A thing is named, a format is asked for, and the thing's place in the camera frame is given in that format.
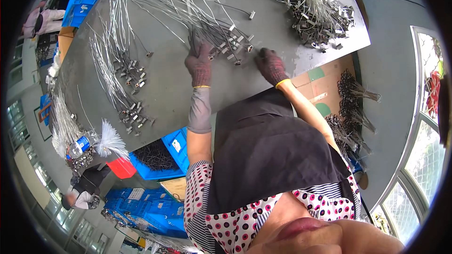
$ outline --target tabletop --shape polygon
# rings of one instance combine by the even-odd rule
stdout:
[[[355,26],[349,29],[349,38],[341,39],[342,49],[330,47],[326,53],[321,53],[318,49],[301,45],[299,36],[291,28],[293,18],[283,3],[275,0],[220,0],[223,4],[247,12],[256,12],[254,18],[249,20],[246,14],[226,8],[237,28],[246,34],[254,35],[251,40],[254,50],[246,53],[239,66],[225,57],[218,57],[212,61],[212,113],[271,87],[253,62],[253,57],[260,47],[274,49],[284,60],[289,76],[294,77],[370,45],[364,20],[355,0],[339,1],[342,6],[353,6]],[[201,7],[203,2],[196,1],[196,4]],[[228,20],[219,4],[209,2],[209,6],[216,18]],[[146,57],[140,43],[137,40],[131,41],[131,45],[133,43],[138,45],[135,47],[135,53],[131,50],[131,56],[145,67],[147,77],[145,85],[134,97],[143,103],[142,112],[155,118],[152,126],[145,123],[139,129],[139,136],[127,134],[127,126],[119,122],[117,111],[108,101],[99,83],[91,57],[89,37],[93,38],[94,34],[90,27],[96,32],[102,32],[99,15],[104,20],[109,18],[109,0],[99,0],[87,15],[72,41],[58,77],[67,107],[72,113],[77,114],[80,124],[89,129],[91,123],[100,133],[102,118],[109,120],[125,141],[129,151],[134,151],[188,124],[192,94],[191,77],[184,66],[184,59],[188,54],[188,30],[166,14],[151,8],[148,10],[186,44],[158,20],[128,0],[130,24],[145,48],[154,53],[152,57]],[[124,88],[129,92],[132,91],[132,88],[127,88],[126,85]]]

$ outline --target water bottle label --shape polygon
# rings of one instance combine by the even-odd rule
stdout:
[[[77,140],[76,145],[80,147],[82,152],[85,152],[89,148],[89,141],[85,136],[82,136],[79,140]]]

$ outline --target white shirt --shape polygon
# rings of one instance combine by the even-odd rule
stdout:
[[[88,208],[88,202],[93,202],[93,196],[90,195],[87,191],[82,192],[79,196],[79,192],[76,189],[73,189],[72,185],[69,186],[69,189],[67,190],[68,193],[73,193],[77,198],[76,203],[74,204],[76,207],[81,209],[87,209]]]

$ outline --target knitted glove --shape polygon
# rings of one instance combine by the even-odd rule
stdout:
[[[185,67],[192,76],[192,87],[210,87],[211,70],[208,58],[209,45],[207,43],[195,44],[190,48],[185,58]]]
[[[289,77],[285,73],[284,62],[276,55],[274,50],[261,48],[259,55],[254,59],[262,76],[276,88]]]

